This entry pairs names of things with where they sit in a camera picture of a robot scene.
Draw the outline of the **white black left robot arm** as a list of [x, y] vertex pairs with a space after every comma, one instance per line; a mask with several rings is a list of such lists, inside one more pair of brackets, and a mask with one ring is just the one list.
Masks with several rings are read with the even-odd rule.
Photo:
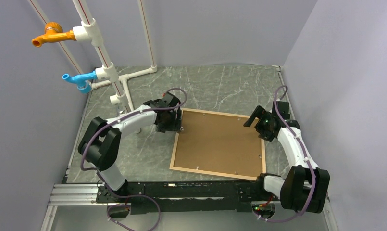
[[121, 139], [151, 125], [155, 125], [160, 133], [180, 132], [183, 104], [167, 92], [162, 98], [146, 101], [124, 115], [106, 120], [99, 116], [92, 119], [78, 146], [82, 155], [81, 170], [87, 170], [85, 162], [92, 164], [90, 169], [109, 188], [108, 195], [115, 202], [123, 201], [129, 190], [127, 179], [116, 165]]

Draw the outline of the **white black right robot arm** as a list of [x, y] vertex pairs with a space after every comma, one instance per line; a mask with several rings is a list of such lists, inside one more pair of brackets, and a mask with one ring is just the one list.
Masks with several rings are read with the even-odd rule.
[[271, 111], [256, 106], [244, 127], [253, 126], [259, 138], [272, 142], [277, 139], [286, 154], [290, 170], [286, 178], [260, 174], [254, 193], [261, 200], [276, 196], [284, 209], [296, 212], [321, 213], [330, 182], [327, 170], [312, 159], [301, 136], [297, 120], [290, 119], [289, 103], [278, 101]]

